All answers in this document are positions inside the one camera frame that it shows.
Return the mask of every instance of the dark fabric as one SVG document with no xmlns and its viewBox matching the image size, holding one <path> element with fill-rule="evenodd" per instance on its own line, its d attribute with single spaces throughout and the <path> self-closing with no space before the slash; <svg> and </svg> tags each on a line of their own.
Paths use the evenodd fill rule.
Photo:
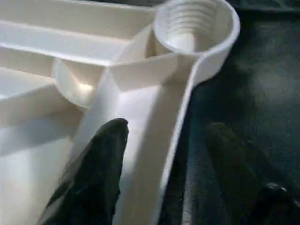
<svg viewBox="0 0 300 225">
<path fill-rule="evenodd" d="M 239 16 L 241 34 L 221 72 L 193 91 L 190 129 L 180 137 L 188 142 L 178 148 L 188 151 L 187 159 L 177 152 L 160 224 L 232 224 L 207 151 L 205 127 L 212 122 L 246 136 L 300 187 L 300 17 L 243 10 Z M 168 208 L 182 193 L 172 213 Z M 163 223 L 172 218 L 181 221 Z"/>
<path fill-rule="evenodd" d="M 62 200 L 44 225 L 111 225 L 120 195 L 119 181 L 128 137 L 128 122 L 104 124 L 51 198 L 48 209 Z"/>
<path fill-rule="evenodd" d="M 227 0 L 237 10 L 300 13 L 300 0 Z"/>
</svg>

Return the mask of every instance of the white plastic surface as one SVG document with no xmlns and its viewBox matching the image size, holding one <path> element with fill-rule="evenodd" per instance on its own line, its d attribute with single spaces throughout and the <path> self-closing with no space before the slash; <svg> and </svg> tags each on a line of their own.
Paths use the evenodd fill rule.
<svg viewBox="0 0 300 225">
<path fill-rule="evenodd" d="M 238 36 L 233 8 L 4 0 L 0 30 L 0 224 L 43 220 L 66 165 L 116 117 L 129 136 L 113 223 L 156 224 L 192 88 Z"/>
</svg>

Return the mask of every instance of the white plastic part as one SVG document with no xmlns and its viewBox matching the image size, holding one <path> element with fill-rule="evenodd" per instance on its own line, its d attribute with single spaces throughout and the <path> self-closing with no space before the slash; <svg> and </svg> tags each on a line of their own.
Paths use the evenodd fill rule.
<svg viewBox="0 0 300 225">
<path fill-rule="evenodd" d="M 234 9 L 3 0 L 0 30 L 0 224 L 50 216 L 65 167 L 116 117 L 129 136 L 113 223 L 156 224 L 192 89 L 239 34 Z"/>
<path fill-rule="evenodd" d="M 223 0 L 168 1 L 154 21 L 157 52 L 200 55 L 219 48 L 239 21 L 234 14 Z"/>
</svg>

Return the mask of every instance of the threaded hole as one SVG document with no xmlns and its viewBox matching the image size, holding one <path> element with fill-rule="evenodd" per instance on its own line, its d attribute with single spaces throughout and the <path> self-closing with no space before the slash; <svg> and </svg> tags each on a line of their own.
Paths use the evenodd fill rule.
<svg viewBox="0 0 300 225">
<path fill-rule="evenodd" d="M 168 7 L 166 42 L 188 52 L 205 51 L 214 45 L 217 3 L 214 0 L 173 2 Z"/>
</svg>

